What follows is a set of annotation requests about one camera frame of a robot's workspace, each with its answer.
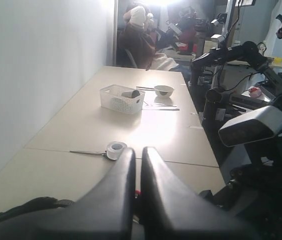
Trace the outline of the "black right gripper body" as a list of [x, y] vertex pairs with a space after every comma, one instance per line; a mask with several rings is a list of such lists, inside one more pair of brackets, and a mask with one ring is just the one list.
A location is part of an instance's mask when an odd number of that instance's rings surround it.
[[244, 145], [250, 164], [230, 170], [230, 180], [200, 196], [250, 223], [263, 240], [282, 240], [282, 130], [271, 139]]

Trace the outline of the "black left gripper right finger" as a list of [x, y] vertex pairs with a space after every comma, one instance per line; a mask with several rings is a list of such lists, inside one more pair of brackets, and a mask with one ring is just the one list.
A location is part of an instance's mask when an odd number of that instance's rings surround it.
[[141, 219], [147, 240], [254, 240], [246, 222], [197, 195], [145, 147], [141, 163]]

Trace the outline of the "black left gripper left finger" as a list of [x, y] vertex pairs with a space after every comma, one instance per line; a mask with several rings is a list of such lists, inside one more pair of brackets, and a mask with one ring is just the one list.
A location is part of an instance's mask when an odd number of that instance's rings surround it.
[[37, 197], [1, 212], [0, 240], [129, 240], [135, 178], [135, 152], [126, 148], [78, 201]]

